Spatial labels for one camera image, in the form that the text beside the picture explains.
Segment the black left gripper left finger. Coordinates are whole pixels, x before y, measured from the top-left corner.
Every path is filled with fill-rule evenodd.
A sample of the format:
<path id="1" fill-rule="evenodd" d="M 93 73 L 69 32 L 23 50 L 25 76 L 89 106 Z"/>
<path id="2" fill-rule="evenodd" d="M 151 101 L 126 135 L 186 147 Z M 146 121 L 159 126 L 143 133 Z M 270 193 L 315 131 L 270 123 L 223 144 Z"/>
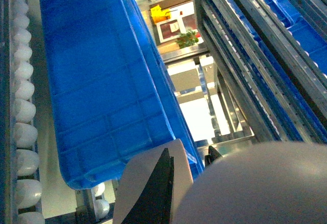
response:
<path id="1" fill-rule="evenodd" d="M 162 151 L 145 187 L 122 223 L 170 223 L 174 158 Z"/>

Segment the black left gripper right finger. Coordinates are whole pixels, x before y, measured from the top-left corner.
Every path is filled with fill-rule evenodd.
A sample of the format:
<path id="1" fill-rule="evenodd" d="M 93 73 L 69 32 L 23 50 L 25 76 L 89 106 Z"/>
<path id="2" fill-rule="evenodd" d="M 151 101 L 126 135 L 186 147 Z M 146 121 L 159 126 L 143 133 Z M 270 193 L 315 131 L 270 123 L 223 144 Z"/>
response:
<path id="1" fill-rule="evenodd" d="M 208 147 L 208 154 L 204 156 L 205 167 L 211 165 L 216 159 L 222 157 L 222 154 L 217 151 L 213 146 Z"/>

